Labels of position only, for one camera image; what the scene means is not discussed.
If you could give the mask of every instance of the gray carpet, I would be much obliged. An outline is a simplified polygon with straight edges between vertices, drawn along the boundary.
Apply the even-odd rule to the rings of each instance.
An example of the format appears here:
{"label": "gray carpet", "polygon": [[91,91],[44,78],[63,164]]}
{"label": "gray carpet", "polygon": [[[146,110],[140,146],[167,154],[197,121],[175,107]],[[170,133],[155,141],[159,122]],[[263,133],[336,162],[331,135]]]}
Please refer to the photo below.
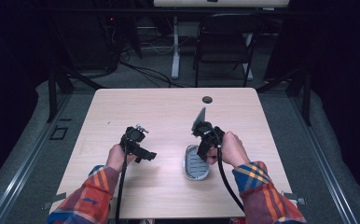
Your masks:
{"label": "gray carpet", "polygon": [[[263,84],[262,78],[273,44],[274,39],[271,36],[264,36],[260,39],[252,66],[254,79],[248,82],[248,87],[257,88]],[[192,86],[194,83],[194,71],[192,70],[193,49],[191,46],[187,46],[186,42],[181,52],[180,78],[175,82],[183,86]],[[124,54],[123,58],[128,60],[129,64],[154,69],[167,77],[170,76],[172,52],[159,54],[153,49],[146,49],[143,53],[143,59],[139,59],[133,52]],[[220,75],[230,74],[235,77],[242,72],[240,68],[232,71],[231,67],[220,66],[213,70]],[[213,72],[211,66],[205,66],[202,70],[204,73]],[[94,74],[96,72],[85,73],[86,76]],[[124,65],[120,65],[115,73],[94,78],[93,80],[108,88],[168,87],[164,82],[151,77],[150,79]],[[44,223],[48,215],[48,209],[42,209],[42,206],[56,194],[93,96],[93,90],[90,87],[80,81],[73,81],[76,91],[69,96],[69,103],[59,114],[59,120],[55,123],[59,128],[67,128],[67,133],[63,140],[46,139],[33,171],[30,173],[17,200],[8,208],[5,223]],[[200,84],[201,87],[240,87],[242,82],[201,81]],[[281,84],[270,92],[259,94],[259,97],[292,190],[299,197],[307,199],[308,204],[300,205],[299,209],[309,223],[343,223],[325,180],[316,165],[312,155],[312,144],[302,128],[300,120],[297,118],[298,112],[292,106],[291,99],[288,99],[283,92],[285,86],[285,83]],[[26,155],[33,149],[38,136],[47,126],[47,83],[43,83],[38,88],[38,92],[40,101],[34,116],[0,172],[0,198]],[[329,164],[343,187],[350,206],[360,223],[360,187],[354,182],[349,170],[340,159],[340,148],[326,120],[319,98],[315,94],[312,95],[311,120],[312,127],[324,149]]]}

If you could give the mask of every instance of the chair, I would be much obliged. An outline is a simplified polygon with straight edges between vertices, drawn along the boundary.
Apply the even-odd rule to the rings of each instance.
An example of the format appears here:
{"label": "chair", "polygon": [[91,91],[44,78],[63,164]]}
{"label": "chair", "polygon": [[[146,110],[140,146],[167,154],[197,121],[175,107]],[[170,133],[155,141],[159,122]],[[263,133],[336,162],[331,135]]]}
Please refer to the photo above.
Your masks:
{"label": "chair", "polygon": [[[195,87],[198,87],[199,63],[247,63],[243,86],[253,59],[256,37],[263,30],[264,24],[256,15],[250,14],[213,14],[202,19],[198,28],[197,46],[195,49],[194,69]],[[246,44],[245,36],[252,34],[250,43]]]}

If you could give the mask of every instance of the person's left hand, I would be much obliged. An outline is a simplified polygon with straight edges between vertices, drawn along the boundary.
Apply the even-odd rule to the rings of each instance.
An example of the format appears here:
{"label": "person's left hand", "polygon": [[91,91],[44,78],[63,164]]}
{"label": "person's left hand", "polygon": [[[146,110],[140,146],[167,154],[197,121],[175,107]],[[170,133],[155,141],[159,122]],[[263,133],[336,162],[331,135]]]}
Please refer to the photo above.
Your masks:
{"label": "person's left hand", "polygon": [[[124,163],[125,154],[120,144],[115,144],[108,153],[106,166],[110,166],[119,173],[122,172],[122,164]],[[127,155],[127,164],[136,159],[135,155]]]}

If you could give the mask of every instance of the cord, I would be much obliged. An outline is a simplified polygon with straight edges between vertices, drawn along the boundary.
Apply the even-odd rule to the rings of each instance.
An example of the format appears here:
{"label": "cord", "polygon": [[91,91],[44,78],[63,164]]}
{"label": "cord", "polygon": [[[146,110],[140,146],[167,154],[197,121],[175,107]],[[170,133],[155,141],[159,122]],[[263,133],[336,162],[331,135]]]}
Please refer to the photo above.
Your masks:
{"label": "cord", "polygon": [[149,68],[138,67],[138,66],[135,66],[135,65],[125,63],[123,61],[121,61],[119,63],[126,66],[126,67],[129,67],[130,69],[133,69],[133,70],[137,71],[140,75],[144,76],[145,78],[147,78],[149,81],[153,82],[158,87],[160,87],[160,85],[158,85],[156,82],[152,81],[148,77],[153,77],[153,78],[155,78],[155,79],[157,79],[159,81],[168,83],[168,85],[169,85],[168,88],[170,88],[171,86],[181,87],[181,88],[190,87],[190,85],[187,85],[187,84],[180,84],[180,83],[171,82],[168,77],[166,77],[164,74],[162,74],[162,73],[160,73],[158,71],[155,71],[155,70],[152,70],[152,69],[149,69]]}
{"label": "cord", "polygon": [[218,162],[218,170],[220,171],[221,178],[223,179],[224,185],[226,186],[230,196],[232,196],[233,200],[235,200],[235,203],[244,212],[243,204],[241,203],[241,201],[239,201],[238,197],[236,197],[235,193],[233,192],[232,188],[229,185],[226,174],[224,173],[220,138],[218,137],[214,128],[212,128],[212,131],[213,131],[213,133],[215,133],[215,137],[217,138],[217,141],[218,141],[218,143],[217,143],[217,162]]}
{"label": "cord", "polygon": [[124,162],[122,163],[122,172],[121,172],[121,178],[119,180],[118,185],[118,197],[117,197],[117,207],[116,207],[116,223],[119,223],[119,209],[121,207],[121,198],[122,198],[122,189],[124,187],[124,179],[125,179],[125,173],[127,172],[127,155],[128,155],[128,145],[127,141],[124,141]]}

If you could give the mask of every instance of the plaid shirt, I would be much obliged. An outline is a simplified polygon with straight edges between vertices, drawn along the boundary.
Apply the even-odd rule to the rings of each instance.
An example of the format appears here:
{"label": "plaid shirt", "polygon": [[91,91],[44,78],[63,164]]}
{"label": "plaid shirt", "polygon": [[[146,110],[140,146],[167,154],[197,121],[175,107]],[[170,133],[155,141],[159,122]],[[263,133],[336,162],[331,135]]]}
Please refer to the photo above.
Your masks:
{"label": "plaid shirt", "polygon": [[[306,223],[298,209],[280,194],[262,161],[236,167],[232,173],[241,193],[246,223]],[[80,189],[66,198],[48,217],[48,223],[105,223],[119,173],[95,166]]]}
{"label": "plaid shirt", "polygon": [[105,223],[119,173],[108,166],[95,166],[81,188],[67,197],[53,211],[47,223]]}
{"label": "plaid shirt", "polygon": [[306,223],[299,210],[273,186],[264,162],[249,162],[232,173],[243,200],[246,223]]}

